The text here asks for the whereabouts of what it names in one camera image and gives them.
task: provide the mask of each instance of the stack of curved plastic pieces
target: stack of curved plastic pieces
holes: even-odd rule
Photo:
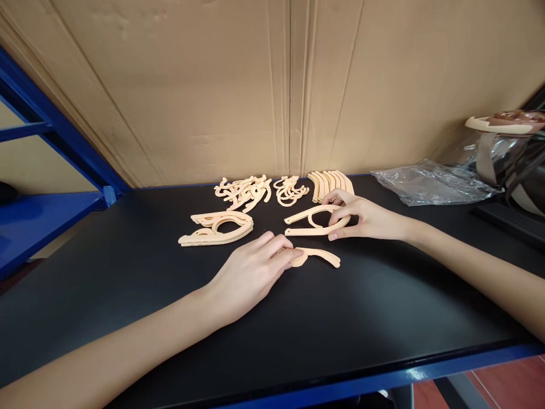
[[[293,206],[298,199],[310,192],[310,188],[305,187],[304,185],[298,189],[295,188],[298,179],[299,176],[282,176],[279,181],[273,183],[272,186],[276,189],[276,199],[282,206]]]
[[[321,203],[324,200],[324,196],[337,188],[354,194],[352,182],[338,170],[310,172],[307,176],[314,182],[314,194],[312,195],[314,203]]]
[[[267,203],[269,201],[271,198],[271,180],[263,175],[260,178],[250,176],[248,179],[227,183],[227,179],[223,178],[219,186],[214,186],[214,190],[216,191],[216,196],[223,197],[225,202],[229,201],[233,203],[227,208],[228,211],[235,210],[251,200],[242,210],[243,213],[248,213],[259,203],[265,194],[264,202]]]

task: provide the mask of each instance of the forearm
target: forearm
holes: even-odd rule
[[[26,375],[0,407],[101,408],[148,371],[221,327],[203,290]]]
[[[411,221],[406,242],[438,260],[545,342],[545,280],[436,228]]]

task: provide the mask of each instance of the red floor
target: red floor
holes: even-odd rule
[[[545,355],[466,372],[492,409],[545,408]],[[416,409],[448,409],[433,381],[414,385]]]

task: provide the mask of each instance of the cardboard wall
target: cardboard wall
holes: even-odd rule
[[[310,2],[302,169],[365,173],[434,157],[470,116],[545,81],[540,0]]]
[[[433,157],[545,80],[540,0],[0,0],[0,42],[133,187]]]

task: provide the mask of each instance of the finger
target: finger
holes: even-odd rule
[[[349,227],[342,227],[340,229],[332,231],[328,235],[329,241],[337,240],[337,239],[344,239],[346,237],[361,237],[361,228],[358,225],[355,226],[349,226]]]
[[[254,241],[251,241],[248,243],[248,247],[252,247],[255,249],[262,248],[265,244],[267,244],[269,241],[271,241],[274,238],[274,233],[271,231],[265,232],[261,235],[261,237],[255,239]]]
[[[358,208],[355,203],[348,204],[347,206],[343,206],[341,208],[338,208],[331,213],[331,217],[329,218],[329,226],[334,225],[337,223],[340,219],[342,219],[345,216],[349,215],[356,215],[358,214]]]
[[[271,270],[276,274],[280,271],[281,268],[284,268],[289,264],[294,258],[301,257],[304,254],[303,250],[299,249],[286,249],[281,253],[278,253],[276,256],[271,258]]]
[[[271,258],[278,250],[282,248],[292,249],[293,247],[294,245],[284,235],[278,235],[265,244],[260,251],[266,258]]]
[[[324,196],[324,200],[322,201],[322,204],[327,205],[329,202],[331,202],[333,199],[335,199],[335,202],[343,201],[347,205],[352,203],[354,201],[356,196],[348,193],[346,190],[342,190],[339,188],[336,188],[329,192],[326,196]]]

